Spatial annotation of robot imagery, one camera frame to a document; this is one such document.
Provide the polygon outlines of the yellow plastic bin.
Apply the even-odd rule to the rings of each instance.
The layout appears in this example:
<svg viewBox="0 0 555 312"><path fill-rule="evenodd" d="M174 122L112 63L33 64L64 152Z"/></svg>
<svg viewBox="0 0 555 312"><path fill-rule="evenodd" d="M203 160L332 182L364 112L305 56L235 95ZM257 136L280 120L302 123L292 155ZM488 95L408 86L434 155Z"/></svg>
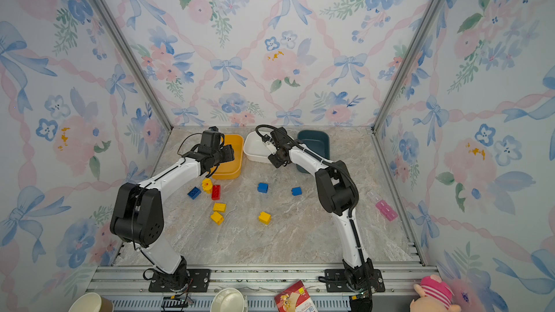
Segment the yellow plastic bin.
<svg viewBox="0 0 555 312"><path fill-rule="evenodd" d="M224 139L224 152L226 161L222 162L212 174L215 180L233 180L241 174L243 163L244 138L238 134L226 134Z"/></svg>

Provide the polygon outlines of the white plastic bin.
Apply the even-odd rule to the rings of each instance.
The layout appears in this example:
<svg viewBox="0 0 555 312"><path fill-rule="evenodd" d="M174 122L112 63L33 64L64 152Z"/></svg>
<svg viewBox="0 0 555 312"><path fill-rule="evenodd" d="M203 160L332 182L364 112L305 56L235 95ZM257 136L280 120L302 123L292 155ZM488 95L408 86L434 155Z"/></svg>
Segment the white plastic bin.
<svg viewBox="0 0 555 312"><path fill-rule="evenodd" d="M272 164L268 157L276 153L275 146L271 142L263 142L255 131L247 135L243 150L250 161L266 164Z"/></svg>

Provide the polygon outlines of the yellow round lego piece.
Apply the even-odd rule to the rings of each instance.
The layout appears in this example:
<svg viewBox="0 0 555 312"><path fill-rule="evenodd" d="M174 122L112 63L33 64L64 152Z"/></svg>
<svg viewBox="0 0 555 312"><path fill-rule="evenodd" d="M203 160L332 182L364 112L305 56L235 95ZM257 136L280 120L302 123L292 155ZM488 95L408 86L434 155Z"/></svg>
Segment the yellow round lego piece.
<svg viewBox="0 0 555 312"><path fill-rule="evenodd" d="M213 183L212 183L211 179L203 179L202 180L202 190L205 193L211 194L212 193L212 188L213 188Z"/></svg>

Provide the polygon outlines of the dark teal plastic bin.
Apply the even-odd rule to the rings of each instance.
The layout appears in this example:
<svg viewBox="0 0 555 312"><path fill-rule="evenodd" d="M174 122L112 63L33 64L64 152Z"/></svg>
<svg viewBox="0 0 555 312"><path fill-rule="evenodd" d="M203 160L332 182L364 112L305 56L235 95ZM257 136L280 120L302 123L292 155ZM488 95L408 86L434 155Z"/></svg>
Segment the dark teal plastic bin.
<svg viewBox="0 0 555 312"><path fill-rule="evenodd" d="M327 133L307 129L300 131L297 134L297 139L316 154L330 159L330 137Z"/></svg>

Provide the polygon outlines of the blue lego brick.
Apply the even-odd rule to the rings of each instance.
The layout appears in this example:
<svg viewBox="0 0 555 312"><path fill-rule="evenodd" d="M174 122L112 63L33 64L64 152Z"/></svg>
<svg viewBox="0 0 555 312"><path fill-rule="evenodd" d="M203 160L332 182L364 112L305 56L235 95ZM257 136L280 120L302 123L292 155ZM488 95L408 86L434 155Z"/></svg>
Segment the blue lego brick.
<svg viewBox="0 0 555 312"><path fill-rule="evenodd" d="M291 190L291 192L293 196L299 196L303 194L301 187L295 187Z"/></svg>
<svg viewBox="0 0 555 312"><path fill-rule="evenodd" d="M198 198L199 195L201 195L202 191L198 188L198 187L194 187L192 190L190 190L187 195L195 200L196 198Z"/></svg>
<svg viewBox="0 0 555 312"><path fill-rule="evenodd" d="M257 186L257 191L263 194L268 192L269 186L267 183L259 183Z"/></svg>

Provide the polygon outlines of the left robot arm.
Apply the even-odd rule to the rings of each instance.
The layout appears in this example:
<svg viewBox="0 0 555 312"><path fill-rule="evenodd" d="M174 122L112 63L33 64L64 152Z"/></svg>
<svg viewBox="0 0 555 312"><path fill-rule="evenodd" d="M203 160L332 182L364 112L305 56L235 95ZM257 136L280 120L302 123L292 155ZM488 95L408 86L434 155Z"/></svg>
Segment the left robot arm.
<svg viewBox="0 0 555 312"><path fill-rule="evenodd" d="M163 203L186 183L210 173L221 163L233 160L234 149L229 144L199 148L185 153L175 164L151 179L128 182L119 188L110 231L140 250L153 265L152 279L164 289L181 292L191 278L186 259L163 235Z"/></svg>

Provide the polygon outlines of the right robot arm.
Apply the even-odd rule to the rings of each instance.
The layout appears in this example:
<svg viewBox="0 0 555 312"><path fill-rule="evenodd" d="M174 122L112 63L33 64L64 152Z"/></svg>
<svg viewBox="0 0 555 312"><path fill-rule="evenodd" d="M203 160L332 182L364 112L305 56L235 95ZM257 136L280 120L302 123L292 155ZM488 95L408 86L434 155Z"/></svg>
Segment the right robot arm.
<svg viewBox="0 0 555 312"><path fill-rule="evenodd" d="M341 238L347 285L353 291L370 292L374 267L359 236L356 206L360 195L345 163L318 155L283 127L261 124L255 132L271 151L268 160L275 168L295 164L314 177L319 202L332 215Z"/></svg>

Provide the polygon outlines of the yellow lego brick upper left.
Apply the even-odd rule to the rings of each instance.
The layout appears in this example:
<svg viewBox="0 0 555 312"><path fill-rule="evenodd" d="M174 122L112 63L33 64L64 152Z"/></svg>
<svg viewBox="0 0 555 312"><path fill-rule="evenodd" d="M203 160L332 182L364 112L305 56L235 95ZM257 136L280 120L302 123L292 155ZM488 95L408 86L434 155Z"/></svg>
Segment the yellow lego brick upper left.
<svg viewBox="0 0 555 312"><path fill-rule="evenodd" d="M215 203L213 205L213 211L214 212L225 212L226 211L226 204L224 203Z"/></svg>

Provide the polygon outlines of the yellow lego brick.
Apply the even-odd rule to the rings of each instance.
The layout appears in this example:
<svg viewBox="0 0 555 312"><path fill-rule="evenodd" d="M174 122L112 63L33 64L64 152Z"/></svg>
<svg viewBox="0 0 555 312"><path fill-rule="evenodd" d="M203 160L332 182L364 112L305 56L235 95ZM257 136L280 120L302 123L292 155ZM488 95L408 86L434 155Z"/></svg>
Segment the yellow lego brick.
<svg viewBox="0 0 555 312"><path fill-rule="evenodd" d="M214 212L212 213L212 215L210 216L210 219L216 223L217 225L221 225L224 221L224 216L221 215L221 213L219 212Z"/></svg>
<svg viewBox="0 0 555 312"><path fill-rule="evenodd" d="M272 216L267 212L260 212L260 215L258 217L258 220L264 225L269 225L271 222L271 219L272 219Z"/></svg>
<svg viewBox="0 0 555 312"><path fill-rule="evenodd" d="M226 204L224 203L215 203L213 205L213 211L214 212L225 212L226 211Z"/></svg>

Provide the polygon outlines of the yellow lego brick centre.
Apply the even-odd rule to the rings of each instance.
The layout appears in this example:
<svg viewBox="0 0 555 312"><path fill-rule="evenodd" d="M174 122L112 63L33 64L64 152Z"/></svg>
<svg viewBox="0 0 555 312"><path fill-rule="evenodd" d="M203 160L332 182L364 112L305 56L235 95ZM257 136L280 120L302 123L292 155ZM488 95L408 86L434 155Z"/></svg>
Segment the yellow lego brick centre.
<svg viewBox="0 0 555 312"><path fill-rule="evenodd" d="M271 222L271 219L272 219L272 216L267 212L260 212L260 215L258 217L258 220L264 225L269 225Z"/></svg>

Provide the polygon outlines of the white paper cup centre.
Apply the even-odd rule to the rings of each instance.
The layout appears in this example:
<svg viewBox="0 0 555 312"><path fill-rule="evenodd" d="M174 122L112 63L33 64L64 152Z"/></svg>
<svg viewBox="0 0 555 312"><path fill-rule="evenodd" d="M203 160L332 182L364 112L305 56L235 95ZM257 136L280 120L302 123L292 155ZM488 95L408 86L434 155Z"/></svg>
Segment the white paper cup centre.
<svg viewBox="0 0 555 312"><path fill-rule="evenodd" d="M235 288L225 288L212 300L210 312L248 312L247 298Z"/></svg>

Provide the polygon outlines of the red snack box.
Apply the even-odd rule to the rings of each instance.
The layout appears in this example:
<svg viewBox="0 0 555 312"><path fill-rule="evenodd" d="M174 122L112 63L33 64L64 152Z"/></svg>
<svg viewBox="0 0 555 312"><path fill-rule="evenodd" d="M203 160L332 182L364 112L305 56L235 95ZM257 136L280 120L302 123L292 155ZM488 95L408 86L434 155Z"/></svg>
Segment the red snack box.
<svg viewBox="0 0 555 312"><path fill-rule="evenodd" d="M279 312L318 312L304 283L299 280L274 297Z"/></svg>

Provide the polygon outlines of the paper cup left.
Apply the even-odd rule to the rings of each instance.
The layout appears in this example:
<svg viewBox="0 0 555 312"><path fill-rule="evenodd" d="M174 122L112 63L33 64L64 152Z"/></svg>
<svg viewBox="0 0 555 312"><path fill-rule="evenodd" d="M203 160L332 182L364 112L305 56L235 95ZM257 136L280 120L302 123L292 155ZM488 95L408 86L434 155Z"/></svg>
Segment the paper cup left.
<svg viewBox="0 0 555 312"><path fill-rule="evenodd" d="M114 312L114 305L98 293L86 293L71 305L69 312Z"/></svg>

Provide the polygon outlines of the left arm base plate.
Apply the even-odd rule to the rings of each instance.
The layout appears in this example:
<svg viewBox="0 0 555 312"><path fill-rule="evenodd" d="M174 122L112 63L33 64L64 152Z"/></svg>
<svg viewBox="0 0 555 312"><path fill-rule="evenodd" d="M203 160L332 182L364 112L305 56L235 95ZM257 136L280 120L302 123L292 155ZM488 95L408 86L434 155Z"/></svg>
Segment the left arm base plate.
<svg viewBox="0 0 555 312"><path fill-rule="evenodd" d="M149 293L206 293L211 273L209 269L181 269L173 274L147 269L143 278L150 283Z"/></svg>

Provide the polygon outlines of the aluminium rail frame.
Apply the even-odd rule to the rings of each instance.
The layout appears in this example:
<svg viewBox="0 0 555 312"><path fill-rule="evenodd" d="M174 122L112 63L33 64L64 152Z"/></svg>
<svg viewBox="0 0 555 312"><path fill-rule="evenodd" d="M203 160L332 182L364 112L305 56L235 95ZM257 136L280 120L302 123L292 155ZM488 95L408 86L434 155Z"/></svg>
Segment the aluminium rail frame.
<svg viewBox="0 0 555 312"><path fill-rule="evenodd" d="M407 311L416 298L413 285L423 277L438 273L436 267L417 262L377 262L385 290L374 293L374 311ZM153 293L144 279L145 267L100 267L87 288L89 293L111 300L115 311L209 311L217 293L237 289L247 300L248 311L277 311L274 297L297 281L302 281L318 311L350 311L351 294L330 292L319 277L322 264L215 265L201 291L170 300L169 293Z"/></svg>

